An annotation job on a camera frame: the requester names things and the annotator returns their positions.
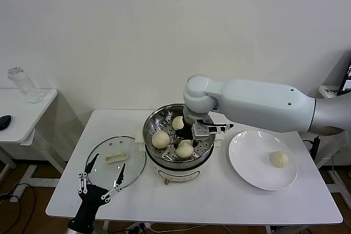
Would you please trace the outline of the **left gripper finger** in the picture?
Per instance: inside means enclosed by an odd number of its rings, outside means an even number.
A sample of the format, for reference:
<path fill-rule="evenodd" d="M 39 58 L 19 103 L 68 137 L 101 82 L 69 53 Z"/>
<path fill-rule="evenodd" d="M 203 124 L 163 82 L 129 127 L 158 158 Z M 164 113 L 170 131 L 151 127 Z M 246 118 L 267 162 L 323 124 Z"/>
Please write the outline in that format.
<path fill-rule="evenodd" d="M 87 193 L 88 192 L 88 174 L 91 173 L 94 164 L 97 160 L 97 158 L 99 157 L 100 153 L 96 153 L 95 156 L 93 157 L 93 159 L 87 163 L 87 165 L 85 166 L 84 172 L 83 173 L 79 173 L 78 174 L 78 178 L 79 178 L 79 187 L 78 187 L 78 193 Z"/>
<path fill-rule="evenodd" d="M 124 171 L 126 168 L 126 164 L 124 163 L 122 167 L 119 167 L 117 170 L 119 172 L 117 179 L 114 181 L 112 185 L 112 189 L 108 190 L 108 192 L 101 196 L 101 199 L 105 203 L 109 203 L 113 196 L 123 190 L 122 183 L 124 181 Z"/>

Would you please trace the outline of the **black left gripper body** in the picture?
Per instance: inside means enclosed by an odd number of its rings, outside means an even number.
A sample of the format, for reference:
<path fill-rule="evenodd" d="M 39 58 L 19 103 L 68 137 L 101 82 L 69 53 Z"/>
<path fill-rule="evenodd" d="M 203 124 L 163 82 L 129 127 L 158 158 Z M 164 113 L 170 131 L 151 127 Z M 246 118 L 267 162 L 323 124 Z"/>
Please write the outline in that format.
<path fill-rule="evenodd" d="M 87 193 L 80 193 L 79 197 L 82 203 L 76 213 L 76 216 L 69 221 L 71 230 L 94 230 L 93 223 L 99 207 L 106 204 L 101 198 L 107 194 L 108 190 L 97 185 L 87 185 Z"/>

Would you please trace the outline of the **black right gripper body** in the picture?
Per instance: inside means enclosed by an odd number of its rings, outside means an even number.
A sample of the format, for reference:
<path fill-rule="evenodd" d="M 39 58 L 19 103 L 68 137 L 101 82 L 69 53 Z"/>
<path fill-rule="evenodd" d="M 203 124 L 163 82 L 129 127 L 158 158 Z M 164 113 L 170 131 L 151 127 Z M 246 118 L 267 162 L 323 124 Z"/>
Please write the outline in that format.
<path fill-rule="evenodd" d="M 182 140 L 193 140 L 193 132 L 192 132 L 192 125 L 187 124 L 186 122 L 183 123 L 183 128 L 176 130 L 176 136 L 181 138 Z"/>

